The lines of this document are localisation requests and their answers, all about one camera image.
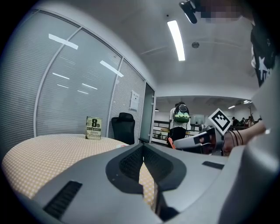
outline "black office chair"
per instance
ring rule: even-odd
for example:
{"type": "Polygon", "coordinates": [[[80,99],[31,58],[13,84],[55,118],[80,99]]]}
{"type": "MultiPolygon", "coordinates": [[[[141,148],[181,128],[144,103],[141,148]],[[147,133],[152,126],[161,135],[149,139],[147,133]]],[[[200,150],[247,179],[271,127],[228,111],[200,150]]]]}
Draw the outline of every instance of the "black office chair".
{"type": "Polygon", "coordinates": [[[134,144],[135,120],[129,113],[120,113],[119,117],[112,118],[114,139],[126,144],[134,144]]]}

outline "wall sign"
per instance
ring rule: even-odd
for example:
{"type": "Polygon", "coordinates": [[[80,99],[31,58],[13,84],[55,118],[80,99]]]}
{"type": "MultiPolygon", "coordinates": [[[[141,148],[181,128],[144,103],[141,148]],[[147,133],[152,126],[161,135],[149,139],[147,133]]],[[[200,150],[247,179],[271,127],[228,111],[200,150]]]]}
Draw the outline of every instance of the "wall sign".
{"type": "Polygon", "coordinates": [[[139,104],[139,94],[132,90],[131,91],[130,109],[137,111],[138,104],[139,104]]]}
{"type": "Polygon", "coordinates": [[[92,139],[92,140],[101,139],[101,123],[102,123],[101,118],[87,116],[86,139],[92,139]]]}
{"type": "Polygon", "coordinates": [[[224,135],[231,125],[231,121],[219,108],[211,114],[208,119],[215,125],[215,128],[224,135]]]}

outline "orange polka dot tablecloth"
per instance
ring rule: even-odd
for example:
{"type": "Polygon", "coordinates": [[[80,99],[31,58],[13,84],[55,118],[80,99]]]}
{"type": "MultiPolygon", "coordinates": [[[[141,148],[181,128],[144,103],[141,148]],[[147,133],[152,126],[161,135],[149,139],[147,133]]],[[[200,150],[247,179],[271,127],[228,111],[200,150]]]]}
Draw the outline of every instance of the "orange polka dot tablecloth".
{"type": "MultiPolygon", "coordinates": [[[[48,181],[68,167],[86,157],[107,152],[123,142],[101,137],[101,140],[87,140],[83,134],[59,134],[39,136],[13,147],[2,161],[2,169],[18,192],[28,198],[33,196],[48,181]]],[[[142,165],[139,183],[143,185],[144,201],[154,201],[154,180],[142,165]]]]}

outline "white paper notice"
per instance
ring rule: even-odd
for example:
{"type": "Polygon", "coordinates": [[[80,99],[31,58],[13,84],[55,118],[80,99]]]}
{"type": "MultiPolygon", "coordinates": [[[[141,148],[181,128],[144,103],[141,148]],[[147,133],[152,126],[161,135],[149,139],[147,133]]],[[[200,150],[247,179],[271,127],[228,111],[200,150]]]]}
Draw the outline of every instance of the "white paper notice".
{"type": "Polygon", "coordinates": [[[130,101],[130,109],[132,110],[138,110],[138,104],[139,104],[139,94],[131,91],[131,101],[130,101]]]}

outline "backpack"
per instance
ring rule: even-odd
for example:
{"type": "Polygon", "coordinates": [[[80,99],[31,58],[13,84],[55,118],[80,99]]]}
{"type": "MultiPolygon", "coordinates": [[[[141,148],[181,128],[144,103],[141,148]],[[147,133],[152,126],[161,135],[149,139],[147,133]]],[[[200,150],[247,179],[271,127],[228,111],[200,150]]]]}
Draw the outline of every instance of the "backpack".
{"type": "Polygon", "coordinates": [[[173,120],[177,123],[189,122],[189,109],[186,107],[186,105],[182,104],[175,107],[173,120]]]}

